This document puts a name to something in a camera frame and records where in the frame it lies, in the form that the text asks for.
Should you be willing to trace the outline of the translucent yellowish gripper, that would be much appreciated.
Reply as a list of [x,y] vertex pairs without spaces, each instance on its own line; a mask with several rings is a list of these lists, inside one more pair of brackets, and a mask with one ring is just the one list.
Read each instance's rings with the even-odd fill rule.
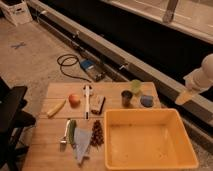
[[183,105],[201,91],[201,88],[195,83],[192,76],[185,76],[184,79],[185,89],[176,98],[175,103],[177,105]]

